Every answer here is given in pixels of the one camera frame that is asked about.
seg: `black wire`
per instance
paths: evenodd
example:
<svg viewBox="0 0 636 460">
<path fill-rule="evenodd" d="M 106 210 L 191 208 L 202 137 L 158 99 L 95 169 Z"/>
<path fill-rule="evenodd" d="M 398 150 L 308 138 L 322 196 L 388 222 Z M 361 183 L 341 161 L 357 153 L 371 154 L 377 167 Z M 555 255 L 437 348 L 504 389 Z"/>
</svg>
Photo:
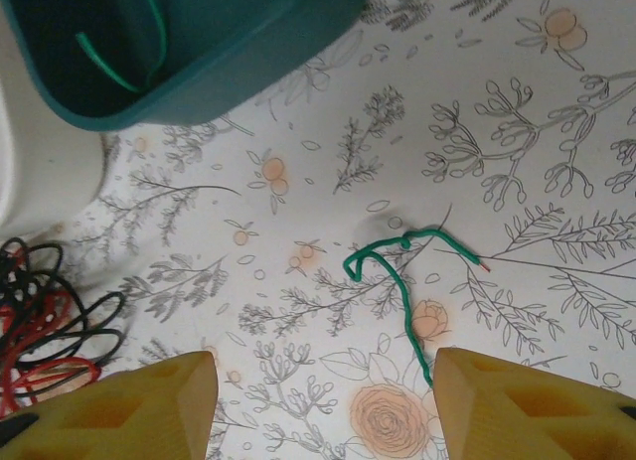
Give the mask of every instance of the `black wire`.
<svg viewBox="0 0 636 460">
<path fill-rule="evenodd" d="M 34 270 L 31 256 L 34 253 L 45 250 L 52 250 L 57 255 L 53 268 Z M 0 307 L 8 306 L 15 313 L 14 320 L 7 332 L 0 337 L 0 352 L 5 352 L 12 340 L 19 342 L 23 339 L 23 336 L 18 336 L 14 339 L 15 332 L 19 328 L 24 327 L 26 323 L 29 323 L 32 318 L 44 312 L 46 307 L 44 301 L 48 295 L 54 295 L 58 292 L 65 293 L 65 295 L 71 297 L 78 311 L 78 314 L 64 327 L 25 347 L 15 362 L 15 368 L 19 371 L 27 372 L 54 360 L 73 357 L 88 340 L 97 336 L 114 336 L 116 338 L 114 347 L 104 355 L 91 359 L 97 367 L 102 368 L 112 360 L 124 342 L 125 335 L 123 332 L 113 328 L 106 328 L 124 308 L 126 299 L 123 293 L 108 293 L 86 308 L 72 284 L 61 275 L 63 257 L 64 250 L 62 246 L 53 242 L 28 247 L 20 238 L 11 238 L 0 246 Z M 112 300 L 116 300 L 112 313 L 98 324 L 91 326 L 88 316 Z M 20 361 L 23 356 L 33 355 L 51 343 L 73 339 L 75 341 L 70 345 L 59 349 L 51 355 L 36 360 Z M 15 396 L 31 397 L 40 395 L 55 390 L 88 372 L 89 368 L 77 369 L 68 378 L 37 390 L 15 393 Z"/>
</svg>

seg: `leaf drawing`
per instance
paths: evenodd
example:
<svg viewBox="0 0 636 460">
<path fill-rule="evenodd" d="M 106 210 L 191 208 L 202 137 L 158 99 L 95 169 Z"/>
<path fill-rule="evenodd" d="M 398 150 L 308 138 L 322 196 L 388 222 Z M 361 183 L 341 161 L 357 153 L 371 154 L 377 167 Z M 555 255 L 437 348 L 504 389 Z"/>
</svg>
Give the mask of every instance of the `leaf drawing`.
<svg viewBox="0 0 636 460">
<path fill-rule="evenodd" d="M 365 153 L 371 151 L 373 139 L 382 139 L 388 127 L 404 118 L 403 96 L 389 85 L 382 92 L 373 93 L 364 111 L 370 118 L 369 125 L 361 128 L 359 120 L 350 118 L 343 141 L 338 144 L 341 147 L 338 158 L 346 165 L 343 170 L 338 170 L 334 194 L 339 190 L 351 192 L 354 182 L 374 180 L 383 164 L 378 156 L 366 160 Z"/>
<path fill-rule="evenodd" d="M 612 95 L 613 85 L 622 81 L 628 85 Z M 459 102 L 454 101 L 451 106 L 434 104 L 433 117 L 439 123 L 431 124 L 429 130 L 444 145 L 441 151 L 426 153 L 428 168 L 422 174 L 431 177 L 436 183 L 443 182 L 449 175 L 453 178 L 471 175 L 482 179 L 481 185 L 486 189 L 483 200 L 487 204 L 492 203 L 496 212 L 504 208 L 511 194 L 519 204 L 523 204 L 527 194 L 523 181 L 517 175 L 519 167 L 545 132 L 558 127 L 564 139 L 558 148 L 566 161 L 558 162 L 546 170 L 546 193 L 558 191 L 564 198 L 571 194 L 577 183 L 582 187 L 583 194 L 590 198 L 594 186 L 576 166 L 576 158 L 583 143 L 592 134 L 598 117 L 636 91 L 636 72 L 612 77 L 585 76 L 581 82 L 588 93 L 579 97 L 577 104 L 551 110 L 545 121 L 537 123 L 523 113 L 534 96 L 529 86 L 523 86 L 513 77 L 510 89 L 503 90 L 496 82 L 489 80 L 486 83 L 488 99 L 485 103 L 475 104 L 474 108 L 479 115 L 503 119 L 491 135 L 492 141 L 498 142 L 501 150 L 482 149 L 483 143 L 475 138 L 460 117 Z M 619 160 L 625 160 L 626 156 L 622 154 L 631 153 L 628 145 L 619 143 L 614 146 L 615 150 L 619 150 L 619 157 L 622 157 Z M 508 167 L 505 172 L 483 178 L 486 164 L 506 164 Z M 622 173 L 605 184 L 612 186 L 615 192 L 620 192 L 624 190 L 623 184 L 626 187 L 633 180 L 631 176 L 630 172 Z"/>
<path fill-rule="evenodd" d="M 233 130 L 253 137 L 254 133 L 232 122 L 227 115 L 219 121 L 208 122 L 195 126 L 166 126 L 163 133 L 166 135 L 163 144 L 168 147 L 166 162 L 173 165 L 175 172 L 183 173 L 186 166 L 199 163 L 203 160 L 203 149 L 219 136 L 228 134 Z"/>
<path fill-rule="evenodd" d="M 512 291 L 501 289 L 496 283 L 480 280 L 472 267 L 466 264 L 468 301 L 462 311 L 475 309 L 477 324 L 483 324 L 489 331 L 501 329 L 502 343 L 515 346 L 520 356 L 524 348 L 531 355 L 543 353 L 542 340 L 538 337 L 539 328 L 546 328 L 555 341 L 557 333 L 564 333 L 557 319 L 548 316 L 544 304 L 518 306 L 514 302 Z"/>
<path fill-rule="evenodd" d="M 343 36 L 323 53 L 264 90 L 256 97 L 255 104 L 267 104 L 272 118 L 277 120 L 273 111 L 273 102 L 276 99 L 284 98 L 285 106 L 295 103 L 303 96 L 307 102 L 311 102 L 316 91 L 324 92 L 329 88 L 330 72 L 341 68 L 353 58 L 362 44 L 363 36 L 363 30 L 354 30 Z"/>
<path fill-rule="evenodd" d="M 327 397 L 334 385 L 318 383 L 315 376 L 310 376 L 304 387 L 287 387 L 288 382 L 296 381 L 295 376 L 301 369 L 315 364 L 309 359 L 310 351 L 309 345 L 296 347 L 292 343 L 277 355 L 273 343 L 257 343 L 254 356 L 263 374 L 263 382 L 250 385 L 245 396 L 258 403 L 253 409 L 256 414 L 274 409 L 277 410 L 276 415 L 284 416 L 284 422 L 281 421 L 284 427 L 278 423 L 263 424 L 266 430 L 263 436 L 270 442 L 267 452 L 275 453 L 283 445 L 292 444 L 305 450 L 299 458 L 313 453 L 322 458 L 344 460 L 346 446 L 327 441 L 318 425 L 309 421 L 310 416 L 333 413 L 338 400 Z"/>
<path fill-rule="evenodd" d="M 625 349 L 625 339 L 636 346 L 636 327 L 631 328 L 633 319 L 626 317 L 627 310 L 636 307 L 636 302 L 608 293 L 565 269 L 559 272 L 559 275 L 552 276 L 559 284 L 550 290 L 568 294 L 561 305 L 561 313 L 570 308 L 577 311 L 579 327 L 591 324 L 607 340 L 613 335 L 621 350 Z"/>
<path fill-rule="evenodd" d="M 514 216 L 511 224 L 505 224 L 511 242 L 493 257 L 549 242 L 563 263 L 575 260 L 584 264 L 590 256 L 615 258 L 618 251 L 636 248 L 636 212 L 625 217 L 617 210 L 609 216 L 596 212 L 588 222 L 583 216 L 566 220 L 564 214 L 563 209 L 553 204 L 549 204 L 546 211 L 540 207 L 535 207 L 534 212 L 525 209 L 523 221 Z"/>
<path fill-rule="evenodd" d="M 449 215 L 450 210 L 442 221 L 441 228 Z M 432 238 L 423 242 L 414 241 L 410 250 L 404 250 L 399 246 L 390 248 L 383 252 L 383 256 L 396 267 L 397 273 L 404 282 L 412 285 L 415 280 L 408 276 L 408 267 L 428 248 L 431 241 Z M 379 268 L 379 266 L 370 262 L 369 269 L 373 268 Z M 398 286 L 385 272 L 364 275 L 362 280 L 356 283 L 348 278 L 341 280 L 321 268 L 315 274 L 314 281 L 318 290 L 329 293 L 332 298 L 330 302 L 323 301 L 318 296 L 309 296 L 297 287 L 284 289 L 281 299 L 287 301 L 289 307 L 278 308 L 276 312 L 270 306 L 246 304 L 238 315 L 240 328 L 253 335 L 263 335 L 267 332 L 267 325 L 273 325 L 274 333 L 282 337 L 306 327 L 308 319 L 320 313 L 327 313 L 327 321 L 330 325 L 327 332 L 335 337 L 354 325 L 355 307 L 363 305 L 370 308 L 378 319 L 384 319 L 391 313 L 403 309 Z"/>
<path fill-rule="evenodd" d="M 363 381 L 369 376 L 369 367 L 361 366 L 349 352 L 329 354 L 320 362 L 336 376 L 350 381 Z"/>
<path fill-rule="evenodd" d="M 605 186 L 611 187 L 613 194 L 620 194 L 636 180 L 636 139 L 623 139 L 614 142 L 611 149 L 618 152 L 616 160 L 620 162 L 622 167 L 627 167 L 627 170 L 607 179 Z"/>
<path fill-rule="evenodd" d="M 471 17 L 482 21 L 496 17 L 514 0 L 459 0 L 450 7 L 457 11 L 469 9 Z M 407 31 L 428 20 L 435 8 L 435 0 L 369 0 L 361 19 L 368 25 L 384 23 L 392 31 Z"/>
<path fill-rule="evenodd" d="M 177 220 L 196 207 L 199 195 L 204 191 L 228 192 L 239 195 L 233 189 L 217 185 L 175 186 L 172 173 L 159 168 L 157 173 L 149 165 L 135 170 L 129 175 L 131 185 L 136 189 L 130 200 L 124 201 L 116 193 L 99 198 L 107 210 L 103 217 L 105 224 L 99 230 L 87 230 L 74 243 L 82 247 L 81 258 L 74 261 L 75 270 L 86 268 L 86 258 L 97 250 L 105 262 L 110 262 L 114 253 L 114 243 L 119 241 L 129 254 L 137 254 L 137 236 L 146 229 L 150 220 L 160 211 L 156 225 L 164 246 L 170 246 L 171 237 L 176 233 Z"/>
<path fill-rule="evenodd" d="M 161 322 L 165 323 L 182 304 L 196 308 L 217 296 L 229 277 L 221 268 L 222 262 L 223 258 L 220 258 L 196 269 L 191 256 L 175 253 L 168 260 L 152 263 L 145 278 L 124 278 L 119 289 L 135 306 L 149 300 L 145 312 L 152 313 L 155 318 L 161 317 Z"/>
</svg>

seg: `floral wallpaper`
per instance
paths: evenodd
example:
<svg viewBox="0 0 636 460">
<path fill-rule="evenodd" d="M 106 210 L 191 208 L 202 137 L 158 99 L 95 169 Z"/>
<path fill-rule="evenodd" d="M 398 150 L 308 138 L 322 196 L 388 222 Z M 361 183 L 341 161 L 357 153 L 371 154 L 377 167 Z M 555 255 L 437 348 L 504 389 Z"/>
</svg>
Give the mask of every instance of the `floral wallpaper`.
<svg viewBox="0 0 636 460">
<path fill-rule="evenodd" d="M 97 200 L 49 237 L 121 289 L 109 372 L 215 355 L 208 460 L 447 458 L 399 290 L 443 346 L 636 395 L 636 0 L 369 0 L 219 120 L 104 134 Z"/>
</svg>

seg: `teal plastic bin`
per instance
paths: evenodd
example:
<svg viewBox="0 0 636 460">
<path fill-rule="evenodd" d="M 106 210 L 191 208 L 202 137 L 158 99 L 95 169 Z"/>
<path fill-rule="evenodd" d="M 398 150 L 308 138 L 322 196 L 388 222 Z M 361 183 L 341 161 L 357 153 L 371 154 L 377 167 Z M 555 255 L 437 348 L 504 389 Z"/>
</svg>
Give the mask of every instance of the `teal plastic bin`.
<svg viewBox="0 0 636 460">
<path fill-rule="evenodd" d="M 93 131 L 212 120 L 335 41 L 364 2 L 156 0 L 168 54 L 140 94 L 106 76 L 76 34 L 90 35 L 123 77 L 143 80 L 160 41 L 145 0 L 2 0 L 44 100 L 62 119 Z"/>
</svg>

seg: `green wire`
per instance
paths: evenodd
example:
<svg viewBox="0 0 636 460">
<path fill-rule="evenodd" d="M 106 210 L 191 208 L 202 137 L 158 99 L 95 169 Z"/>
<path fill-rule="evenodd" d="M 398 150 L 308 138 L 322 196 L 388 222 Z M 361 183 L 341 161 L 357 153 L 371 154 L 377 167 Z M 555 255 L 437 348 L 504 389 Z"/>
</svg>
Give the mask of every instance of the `green wire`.
<svg viewBox="0 0 636 460">
<path fill-rule="evenodd" d="M 377 263 L 379 263 L 380 266 L 382 266 L 387 271 L 389 276 L 396 282 L 396 285 L 399 288 L 399 292 L 401 294 L 402 304 L 404 305 L 404 330 L 406 331 L 408 340 L 413 346 L 413 350 L 415 351 L 417 360 L 419 361 L 419 364 L 421 365 L 426 383 L 430 387 L 433 387 L 433 379 L 430 374 L 430 367 L 428 366 L 428 363 L 426 362 L 426 359 L 424 358 L 424 352 L 422 351 L 421 346 L 419 345 L 419 340 L 417 338 L 417 335 L 415 334 L 413 330 L 413 313 L 410 306 L 408 288 L 406 287 L 406 283 L 404 283 L 404 281 L 401 279 L 401 276 L 399 276 L 399 273 L 389 264 L 389 262 L 386 261 L 381 255 L 375 252 L 377 248 L 381 248 L 384 246 L 392 246 L 394 244 L 399 244 L 403 249 L 410 249 L 411 248 L 410 240 L 412 238 L 423 238 L 426 236 L 435 236 L 435 237 L 441 238 L 451 248 L 453 248 L 462 256 L 466 257 L 469 261 L 475 264 L 484 266 L 481 263 L 479 256 L 477 256 L 475 253 L 468 250 L 465 246 L 463 246 L 461 243 L 455 240 L 448 233 L 440 229 L 424 229 L 424 230 L 410 230 L 410 231 L 407 231 L 402 236 L 382 239 L 380 241 L 376 241 L 375 243 L 371 243 L 370 245 L 365 246 L 364 248 L 356 251 L 351 256 L 347 257 L 347 259 L 345 259 L 343 263 L 343 267 L 345 268 L 347 275 L 352 280 L 359 283 L 360 281 L 362 281 L 362 268 L 363 268 L 365 259 L 371 258 L 371 259 L 374 259 Z M 356 262 L 355 271 L 351 269 L 351 264 L 354 261 Z"/>
<path fill-rule="evenodd" d="M 152 80 L 156 76 L 157 72 L 161 70 L 161 68 L 163 68 L 168 57 L 168 32 L 166 30 L 165 21 L 159 9 L 159 5 L 155 0 L 146 1 L 148 2 L 150 11 L 152 11 L 152 15 L 157 24 L 157 29 L 159 30 L 160 48 L 157 64 L 152 67 L 152 69 L 148 73 L 148 77 L 146 78 L 146 82 L 143 87 L 131 84 L 126 79 L 124 79 L 116 70 L 114 70 L 112 66 L 109 65 L 106 60 L 99 54 L 86 33 L 82 32 L 76 34 L 76 40 L 78 40 L 79 45 L 81 46 L 85 54 L 90 58 L 90 60 L 93 61 L 94 64 L 98 68 L 100 68 L 105 75 L 110 77 L 112 80 L 114 80 L 125 89 L 135 93 L 141 93 L 148 90 L 148 88 L 152 84 Z"/>
</svg>

